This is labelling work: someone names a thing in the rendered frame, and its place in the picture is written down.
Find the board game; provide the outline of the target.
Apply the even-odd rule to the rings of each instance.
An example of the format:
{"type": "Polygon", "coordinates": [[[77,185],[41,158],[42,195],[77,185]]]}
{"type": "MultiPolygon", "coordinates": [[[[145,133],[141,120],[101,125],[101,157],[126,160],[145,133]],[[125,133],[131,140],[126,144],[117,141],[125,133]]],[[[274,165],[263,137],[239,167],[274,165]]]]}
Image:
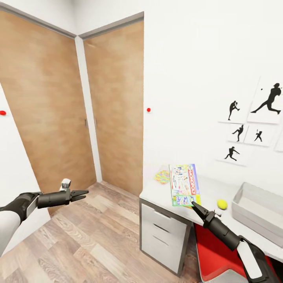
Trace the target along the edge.
{"type": "Polygon", "coordinates": [[[195,164],[169,164],[171,198],[173,206],[193,207],[201,205],[195,164]]]}

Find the jigsaw puzzle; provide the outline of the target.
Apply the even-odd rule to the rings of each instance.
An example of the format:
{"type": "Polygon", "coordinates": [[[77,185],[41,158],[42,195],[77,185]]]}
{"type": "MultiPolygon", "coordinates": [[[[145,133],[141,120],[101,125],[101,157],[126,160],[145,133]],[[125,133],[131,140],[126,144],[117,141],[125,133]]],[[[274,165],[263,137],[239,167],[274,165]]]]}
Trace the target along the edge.
{"type": "Polygon", "coordinates": [[[157,180],[162,185],[164,185],[166,182],[170,180],[169,172],[163,170],[155,174],[154,179],[157,180]]]}

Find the tennis ball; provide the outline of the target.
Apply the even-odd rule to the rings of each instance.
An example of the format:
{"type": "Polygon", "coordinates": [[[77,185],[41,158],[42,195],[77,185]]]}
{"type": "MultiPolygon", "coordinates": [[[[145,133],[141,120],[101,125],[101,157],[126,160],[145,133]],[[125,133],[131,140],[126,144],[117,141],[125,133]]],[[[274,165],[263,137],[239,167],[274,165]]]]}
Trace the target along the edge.
{"type": "Polygon", "coordinates": [[[226,209],[227,208],[227,202],[225,201],[225,200],[223,200],[223,199],[220,199],[220,200],[218,200],[217,201],[217,205],[218,205],[218,207],[219,208],[221,208],[221,209],[226,209]]]}

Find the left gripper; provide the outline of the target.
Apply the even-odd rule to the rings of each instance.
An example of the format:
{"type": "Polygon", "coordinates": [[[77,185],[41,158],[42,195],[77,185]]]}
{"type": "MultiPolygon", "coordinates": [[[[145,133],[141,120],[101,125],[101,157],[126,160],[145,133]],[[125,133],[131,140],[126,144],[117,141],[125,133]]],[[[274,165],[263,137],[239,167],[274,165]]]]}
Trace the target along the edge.
{"type": "Polygon", "coordinates": [[[71,202],[86,198],[89,191],[85,190],[72,190],[67,189],[66,191],[52,192],[50,193],[49,207],[69,205],[71,202]]]}

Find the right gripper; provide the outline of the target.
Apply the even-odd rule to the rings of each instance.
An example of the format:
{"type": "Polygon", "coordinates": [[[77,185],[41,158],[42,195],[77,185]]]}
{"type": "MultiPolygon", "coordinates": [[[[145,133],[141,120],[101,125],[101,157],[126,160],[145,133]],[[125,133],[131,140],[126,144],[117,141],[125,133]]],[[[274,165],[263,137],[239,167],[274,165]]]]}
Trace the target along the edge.
{"type": "Polygon", "coordinates": [[[215,217],[215,212],[207,210],[196,202],[191,203],[194,205],[192,209],[200,216],[202,222],[204,222],[203,227],[205,229],[208,229],[220,241],[222,241],[230,229],[223,222],[221,222],[218,218],[215,217]]]}

